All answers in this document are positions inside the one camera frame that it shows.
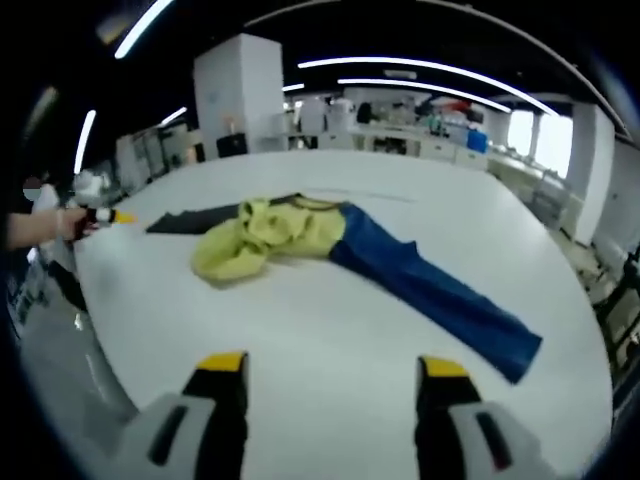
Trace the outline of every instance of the desk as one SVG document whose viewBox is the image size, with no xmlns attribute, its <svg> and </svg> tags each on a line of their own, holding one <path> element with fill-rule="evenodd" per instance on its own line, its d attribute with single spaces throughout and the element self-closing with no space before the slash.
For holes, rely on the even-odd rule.
<svg viewBox="0 0 640 480">
<path fill-rule="evenodd" d="M 300 191 L 348 199 L 422 256 L 520 316 L 544 343 L 510 385 L 477 354 L 393 296 L 329 262 L 271 262 L 224 290 L 189 269 L 196 237 L 146 235 L 165 212 Z M 452 358 L 481 394 L 576 473 L 610 430 L 611 381 L 587 296 L 544 227 L 483 172 L 388 154 L 307 151 L 191 165 L 120 208 L 76 246 L 102 348 L 138 407 L 180 391 L 212 352 L 250 352 L 244 478 L 417 478 L 415 361 Z"/>
</svg>

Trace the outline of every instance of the ceiling light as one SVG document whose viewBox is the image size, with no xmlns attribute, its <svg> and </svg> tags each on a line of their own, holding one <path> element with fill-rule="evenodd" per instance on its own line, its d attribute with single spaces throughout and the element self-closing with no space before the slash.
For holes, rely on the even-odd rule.
<svg viewBox="0 0 640 480">
<path fill-rule="evenodd" d="M 140 35 L 144 33 L 151 22 L 153 22 L 171 2 L 173 2 L 173 0 L 157 0 L 151 5 L 149 10 L 140 17 L 140 20 L 136 22 L 133 28 L 129 30 L 129 33 L 127 33 L 127 36 L 124 37 L 124 40 L 116 50 L 115 57 L 120 59 L 129 53 L 129 50 L 131 50 L 131 47 L 133 47 L 133 44 L 136 43 Z"/>
<path fill-rule="evenodd" d="M 300 90 L 304 88 L 304 83 L 296 83 L 295 85 L 289 85 L 288 87 L 282 87 L 283 92 L 290 92 L 291 90 Z"/>
<path fill-rule="evenodd" d="M 495 108 L 496 110 L 500 110 L 504 113 L 511 113 L 511 109 L 505 107 L 504 105 L 500 105 L 499 103 L 492 102 L 491 100 L 487 100 L 486 98 L 478 97 L 477 95 L 472 95 L 470 93 L 461 92 L 460 90 L 454 90 L 453 88 L 447 87 L 439 87 L 437 85 L 429 85 L 428 83 L 418 83 L 418 82 L 408 82 L 406 80 L 387 80 L 387 79 L 375 79 L 375 78 L 341 78 L 338 80 L 340 84 L 352 84 L 352 83 L 360 83 L 360 84 L 368 84 L 368 85 L 394 85 L 397 87 L 410 87 L 410 88 L 421 88 L 423 90 L 433 90 L 436 92 L 448 93 L 450 95 L 454 95 L 456 97 L 468 98 L 469 100 L 473 100 L 477 103 L 482 103 L 489 107 Z"/>
<path fill-rule="evenodd" d="M 394 58 L 394 57 L 342 57 L 342 58 L 328 58 L 326 60 L 315 60 L 313 62 L 303 62 L 298 64 L 298 68 L 320 67 L 323 65 L 339 65 L 344 63 L 393 63 L 396 65 L 410 65 L 413 67 L 433 68 L 433 69 L 442 70 L 445 72 L 456 73 L 458 75 L 463 75 L 465 77 L 473 78 L 480 82 L 493 85 L 494 87 L 500 88 L 505 92 L 509 92 L 512 95 L 520 97 L 526 102 L 529 102 L 531 105 L 538 107 L 540 110 L 542 110 L 545 113 L 548 113 L 549 115 L 554 115 L 554 116 L 558 115 L 558 113 L 555 110 L 548 107 L 544 103 L 540 102 L 539 100 L 536 100 L 531 95 L 527 95 L 526 93 L 518 90 L 517 88 L 513 88 L 507 85 L 506 83 L 502 83 L 498 80 L 494 80 L 493 78 L 489 78 L 479 73 L 471 72 L 463 68 L 452 67 L 450 65 L 444 65 L 442 63 L 426 62 L 423 60 L 410 60 L 407 58 Z"/>
<path fill-rule="evenodd" d="M 178 118 L 180 115 L 182 115 L 186 111 L 187 111 L 187 107 L 182 107 L 182 108 L 176 110 L 171 115 L 169 115 L 167 118 L 165 118 L 163 121 L 161 121 L 160 122 L 160 126 L 164 127 L 165 125 L 173 122 L 176 118 Z"/>
<path fill-rule="evenodd" d="M 77 175 L 82 170 L 82 159 L 84 158 L 84 149 L 87 147 L 87 140 L 89 139 L 89 132 L 93 125 L 93 120 L 96 118 L 96 111 L 90 110 L 87 116 L 84 118 L 84 124 L 82 125 L 82 131 L 80 132 L 80 140 L 78 140 L 78 150 L 76 150 L 76 161 L 73 164 L 73 173 Z"/>
</svg>

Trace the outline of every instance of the black ceiling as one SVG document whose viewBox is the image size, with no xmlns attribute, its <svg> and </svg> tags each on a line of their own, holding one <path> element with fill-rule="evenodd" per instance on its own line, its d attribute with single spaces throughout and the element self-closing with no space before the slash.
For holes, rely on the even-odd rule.
<svg viewBox="0 0 640 480">
<path fill-rule="evenodd" d="M 573 74 L 520 36 L 465 13 L 411 0 L 326 3 L 248 28 L 243 25 L 252 19 L 301 2 L 175 0 L 129 55 L 115 60 L 113 53 L 126 30 L 105 45 L 96 34 L 97 27 L 123 13 L 135 21 L 150 3 L 120 0 L 60 6 L 59 2 L 42 2 L 39 7 L 29 4 L 21 20 L 16 15 L 16 21 L 29 25 L 29 34 L 24 35 L 14 71 L 32 87 L 34 98 L 47 85 L 61 93 L 55 113 L 49 115 L 55 133 L 39 142 L 47 145 L 48 152 L 55 151 L 61 164 L 72 164 L 75 143 L 90 108 L 98 114 L 87 149 L 88 163 L 113 155 L 118 136 L 158 123 L 183 105 L 193 107 L 194 57 L 241 31 L 282 43 L 286 84 L 304 82 L 310 88 L 327 89 L 333 88 L 339 77 L 381 77 L 380 65 L 296 67 L 305 60 L 378 55 L 441 62 L 527 92 L 563 93 L 595 101 Z M 626 44 L 626 39 L 620 38 L 622 32 L 635 29 L 632 18 L 614 5 L 604 10 L 600 3 L 589 10 L 584 3 L 579 9 L 557 3 L 541 0 L 526 6 L 481 1 L 473 5 L 547 43 L 601 89 L 607 85 L 602 72 L 610 73 L 611 69 L 603 69 L 602 63 L 596 65 L 594 58 L 608 61 L 626 78 L 626 85 L 640 85 L 634 65 L 621 49 Z M 613 33 L 603 34 L 608 28 L 613 28 Z M 414 71 L 418 81 L 484 97 L 503 93 L 459 75 Z M 188 118 L 191 123 L 197 121 L 194 108 L 189 109 Z M 34 159 L 38 156 L 42 154 L 31 154 L 29 161 L 39 162 Z"/>
</svg>

